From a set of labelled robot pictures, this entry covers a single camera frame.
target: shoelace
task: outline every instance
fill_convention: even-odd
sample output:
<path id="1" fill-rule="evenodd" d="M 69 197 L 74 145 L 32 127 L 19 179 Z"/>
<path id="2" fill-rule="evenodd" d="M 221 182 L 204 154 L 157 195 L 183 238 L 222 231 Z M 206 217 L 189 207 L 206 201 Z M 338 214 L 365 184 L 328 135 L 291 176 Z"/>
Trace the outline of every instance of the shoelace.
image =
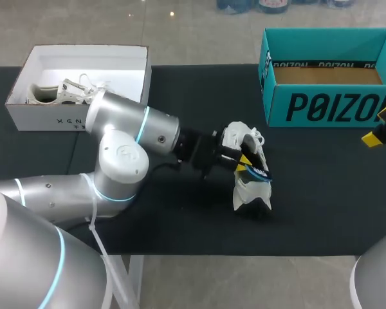
<path id="1" fill-rule="evenodd" d="M 107 80 L 107 81 L 105 81 L 105 82 L 99 82 L 99 83 L 97 83 L 97 84 L 94 85 L 94 84 L 91 82 L 90 77 L 89 77 L 86 73 L 80 74 L 80 76 L 78 77 L 78 83 L 79 83 L 80 85 L 82 85 L 82 77 L 83 77 L 83 76 L 86 76 L 86 77 L 87 77 L 87 80 L 88 80 L 89 84 L 91 85 L 91 88 L 87 91 L 87 93 L 86 93 L 85 95 L 83 95 L 83 96 L 81 96 L 81 97 L 78 97 L 78 98 L 77 98 L 78 100 L 84 100 L 84 99 L 86 99 L 86 98 L 94 97 L 94 96 L 95 96 L 100 90 L 102 90 L 102 89 L 104 89 L 104 90 L 109 90 L 110 92 L 112 92 L 111 89 L 110 89 L 110 87 L 109 87 L 109 83 L 110 83 L 109 80 Z"/>

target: blue object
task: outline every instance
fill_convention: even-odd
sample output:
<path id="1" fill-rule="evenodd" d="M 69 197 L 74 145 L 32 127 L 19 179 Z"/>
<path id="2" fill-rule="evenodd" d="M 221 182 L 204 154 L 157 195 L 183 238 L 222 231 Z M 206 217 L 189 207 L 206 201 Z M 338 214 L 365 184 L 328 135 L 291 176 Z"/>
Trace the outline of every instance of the blue object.
<path id="1" fill-rule="evenodd" d="M 278 84 L 276 67 L 376 70 L 381 84 Z M 271 127 L 375 127 L 386 106 L 386 28 L 265 29 L 259 80 Z"/>
<path id="2" fill-rule="evenodd" d="M 327 5 L 331 8 L 347 8 L 354 3 L 354 0 L 327 0 Z"/>
<path id="3" fill-rule="evenodd" d="M 312 3 L 317 3 L 318 0 L 292 0 L 294 5 L 311 5 Z"/>
<path id="4" fill-rule="evenodd" d="M 267 14 L 279 14 L 285 12 L 291 0 L 259 0 L 259 8 Z"/>
<path id="5" fill-rule="evenodd" d="M 253 0 L 217 0 L 217 8 L 225 14 L 240 14 L 252 9 Z"/>

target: white cable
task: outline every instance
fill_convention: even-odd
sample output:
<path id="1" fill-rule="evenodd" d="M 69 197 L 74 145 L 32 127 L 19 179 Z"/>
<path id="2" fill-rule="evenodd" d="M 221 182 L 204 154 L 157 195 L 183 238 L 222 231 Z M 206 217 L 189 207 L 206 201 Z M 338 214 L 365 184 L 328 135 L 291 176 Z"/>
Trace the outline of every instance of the white cable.
<path id="1" fill-rule="evenodd" d="M 26 206 L 26 199 L 24 197 L 24 190 L 23 190 L 23 187 L 21 185 L 21 182 L 18 178 L 14 178 L 14 181 L 16 182 L 17 186 L 19 187 L 21 205 Z"/>
<path id="2" fill-rule="evenodd" d="M 96 216 L 97 216 L 97 196 L 96 196 L 96 192 L 93 189 L 93 182 L 91 181 L 90 177 L 87 174 L 82 173 L 80 175 L 83 176 L 84 179 L 86 179 L 87 184 L 89 185 L 90 196 L 91 196 L 91 199 L 93 201 L 93 213 L 92 213 L 91 221 L 89 224 L 89 230 L 91 231 L 91 233 L 95 237 L 97 245 L 100 248 L 100 251 L 102 251 L 103 258 L 106 261 L 107 267 L 110 270 L 111 276 L 113 277 L 113 281 L 115 282 L 115 285 L 118 289 L 118 292 L 119 292 L 121 298 L 124 300 L 124 302 L 126 304 L 128 304 L 129 300 L 126 296 L 126 293 L 124 292 L 122 283 L 120 282 L 120 279 L 116 273 L 116 270 L 113 267 L 113 264 L 111 263 L 110 257 L 107 254 L 107 251 L 103 246 L 102 240 L 100 239 L 100 237 L 98 236 L 97 231 L 96 231 L 95 221 L 96 221 Z"/>

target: black cable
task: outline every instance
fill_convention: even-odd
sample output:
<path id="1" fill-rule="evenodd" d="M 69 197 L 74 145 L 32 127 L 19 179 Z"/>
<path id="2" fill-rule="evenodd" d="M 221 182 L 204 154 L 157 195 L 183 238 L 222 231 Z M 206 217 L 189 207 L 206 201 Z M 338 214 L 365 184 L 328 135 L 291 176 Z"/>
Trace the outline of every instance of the black cable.
<path id="1" fill-rule="evenodd" d="M 138 198 L 142 195 L 142 192 L 144 191 L 144 189 L 146 188 L 147 184 L 149 183 L 149 181 L 152 179 L 152 176 L 153 174 L 161 169 L 161 168 L 164 168 L 164 167 L 168 167 L 169 169 L 172 169 L 174 171 L 180 171 L 181 169 L 181 162 L 176 162 L 176 163 L 170 163 L 170 162 L 165 162 L 165 163 L 162 163 L 162 164 L 159 164 L 155 167 L 153 167 L 147 174 L 147 176 L 145 177 L 145 180 L 144 182 L 141 184 L 140 188 L 139 188 L 139 191 L 137 192 L 136 196 L 134 197 L 134 200 L 132 201 L 132 203 L 136 203 Z M 119 216 L 121 213 L 125 212 L 127 210 L 127 207 L 118 212 L 116 215 L 114 215 L 113 217 L 111 218 L 99 218 L 99 219 L 96 219 L 96 222 L 100 223 L 100 222 L 105 222 L 105 221 L 109 221 L 109 220 L 112 220 L 112 219 L 115 219 L 117 216 Z M 65 231 L 66 232 L 70 232 L 78 227 L 81 227 L 83 225 L 89 225 L 89 222 L 85 221 L 85 222 L 80 222 L 80 223 L 77 223 L 77 224 L 74 224 L 73 226 L 69 227 L 68 229 L 66 229 Z"/>

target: yellow object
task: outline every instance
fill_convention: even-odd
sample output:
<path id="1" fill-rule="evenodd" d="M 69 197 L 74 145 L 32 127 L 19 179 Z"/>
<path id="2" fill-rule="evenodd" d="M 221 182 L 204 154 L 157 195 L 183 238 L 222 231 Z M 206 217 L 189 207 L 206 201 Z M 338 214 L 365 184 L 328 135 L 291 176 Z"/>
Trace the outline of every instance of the yellow object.
<path id="1" fill-rule="evenodd" d="M 384 111 L 386 111 L 386 107 L 383 108 L 379 113 L 378 113 L 378 117 L 381 121 L 385 122 L 385 120 L 380 116 Z"/>
<path id="2" fill-rule="evenodd" d="M 242 157 L 240 158 L 240 163 L 243 163 L 245 165 L 252 165 L 252 163 L 249 161 L 249 159 L 247 159 L 244 154 L 242 154 Z M 245 165 L 237 164 L 236 172 L 245 171 Z"/>
<path id="3" fill-rule="evenodd" d="M 383 145 L 383 143 L 379 140 L 379 138 L 375 137 L 373 132 L 367 133 L 365 136 L 362 137 L 362 140 L 370 148 L 377 145 Z"/>

